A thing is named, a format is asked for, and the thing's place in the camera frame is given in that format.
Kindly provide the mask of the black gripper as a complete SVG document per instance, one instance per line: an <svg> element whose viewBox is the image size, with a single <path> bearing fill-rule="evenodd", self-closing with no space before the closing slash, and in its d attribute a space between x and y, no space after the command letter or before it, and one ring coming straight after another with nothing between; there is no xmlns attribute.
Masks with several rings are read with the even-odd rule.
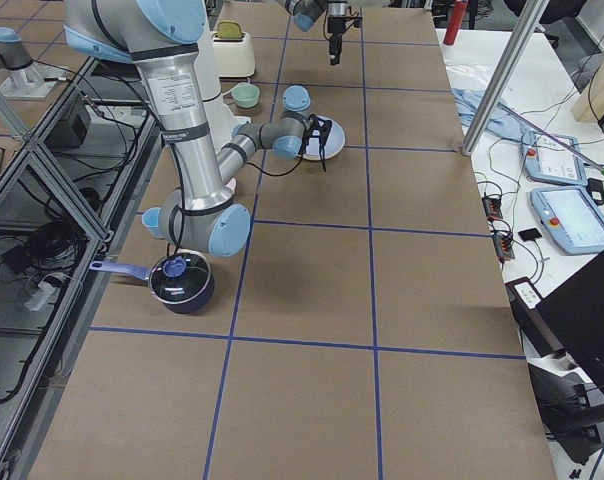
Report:
<svg viewBox="0 0 604 480"><path fill-rule="evenodd" d="M312 114L309 117L309 126L302 136L302 149L301 154L303 157L309 155L308 148L312 140L317 141L317 156L319 158L325 157L326 144L328 142L333 122L316 114Z"/></svg>
<svg viewBox="0 0 604 480"><path fill-rule="evenodd" d="M361 24L362 17L359 15L327 17L329 59L331 65L340 64L342 53L342 36L352 27L360 28Z"/></svg>

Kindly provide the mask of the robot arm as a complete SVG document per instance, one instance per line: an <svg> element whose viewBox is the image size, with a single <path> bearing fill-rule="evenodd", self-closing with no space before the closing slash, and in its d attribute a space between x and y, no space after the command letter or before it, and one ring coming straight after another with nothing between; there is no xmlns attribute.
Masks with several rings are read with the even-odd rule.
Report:
<svg viewBox="0 0 604 480"><path fill-rule="evenodd" d="M231 179L259 150L294 159L311 138L321 145L328 139L331 121L312 114L308 91L294 85L285 90L279 121L237 126L214 145L198 83L210 73L197 60L209 32L202 1L68 1L64 28L75 50L138 70L180 178L160 211L162 235L176 248L237 254L251 215L235 202Z"/></svg>
<svg viewBox="0 0 604 480"><path fill-rule="evenodd" d="M277 1L303 32L309 31L318 20L323 21L322 33L328 42L331 66L341 63L343 36L351 28L362 26L362 15L348 1L282 0Z"/></svg>

